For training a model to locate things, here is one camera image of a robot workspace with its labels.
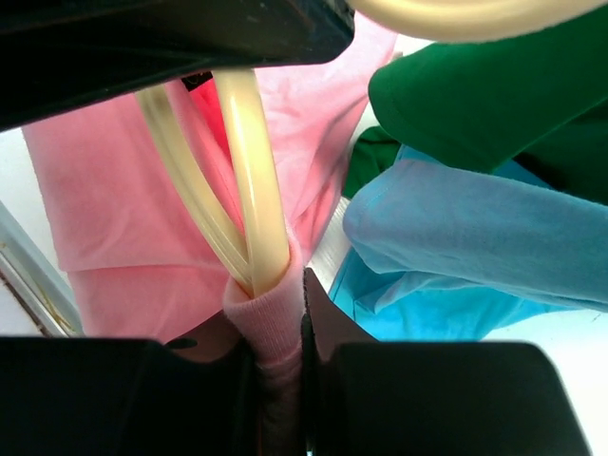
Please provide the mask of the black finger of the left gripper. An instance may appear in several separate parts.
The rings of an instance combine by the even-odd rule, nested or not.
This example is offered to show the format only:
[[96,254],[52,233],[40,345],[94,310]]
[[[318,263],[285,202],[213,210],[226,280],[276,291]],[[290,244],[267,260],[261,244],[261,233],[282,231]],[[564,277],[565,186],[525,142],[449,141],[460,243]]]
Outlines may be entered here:
[[353,35],[343,1],[5,1],[1,126],[215,68],[327,63]]

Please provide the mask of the pink t shirt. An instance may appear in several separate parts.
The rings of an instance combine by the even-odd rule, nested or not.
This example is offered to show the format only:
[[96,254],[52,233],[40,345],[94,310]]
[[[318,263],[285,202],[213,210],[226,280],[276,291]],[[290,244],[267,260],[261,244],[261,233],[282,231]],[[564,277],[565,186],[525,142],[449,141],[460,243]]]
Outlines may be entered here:
[[256,73],[292,257],[259,298],[239,288],[191,220],[133,95],[24,128],[87,335],[168,342],[225,311],[263,369],[289,375],[298,366],[303,268],[339,201],[371,75],[397,39],[364,16],[354,22],[335,60]]

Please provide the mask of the beige plastic hanger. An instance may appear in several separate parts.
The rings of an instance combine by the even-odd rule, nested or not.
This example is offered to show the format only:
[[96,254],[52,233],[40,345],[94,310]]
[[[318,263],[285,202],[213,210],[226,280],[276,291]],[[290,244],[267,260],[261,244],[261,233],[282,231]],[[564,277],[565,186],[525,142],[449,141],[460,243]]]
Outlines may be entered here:
[[[602,7],[588,1],[352,1],[351,7],[403,35],[446,43],[512,38]],[[250,296],[274,288],[290,249],[274,156],[250,68],[213,78],[230,146],[244,228],[239,230],[202,174],[162,85],[136,92],[161,161],[191,219],[230,275]]]

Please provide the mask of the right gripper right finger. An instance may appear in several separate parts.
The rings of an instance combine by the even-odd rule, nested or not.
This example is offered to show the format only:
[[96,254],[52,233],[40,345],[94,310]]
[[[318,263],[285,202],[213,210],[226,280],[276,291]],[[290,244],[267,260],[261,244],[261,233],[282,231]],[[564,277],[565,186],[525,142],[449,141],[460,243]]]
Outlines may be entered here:
[[304,274],[303,415],[315,455],[586,455],[551,361],[521,342],[379,342]]

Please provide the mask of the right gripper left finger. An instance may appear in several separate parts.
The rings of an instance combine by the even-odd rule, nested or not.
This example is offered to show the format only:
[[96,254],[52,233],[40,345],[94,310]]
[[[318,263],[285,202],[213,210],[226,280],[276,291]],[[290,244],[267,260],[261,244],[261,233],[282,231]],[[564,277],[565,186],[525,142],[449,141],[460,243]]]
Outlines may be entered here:
[[253,356],[216,315],[162,344],[5,337],[5,455],[254,455]]

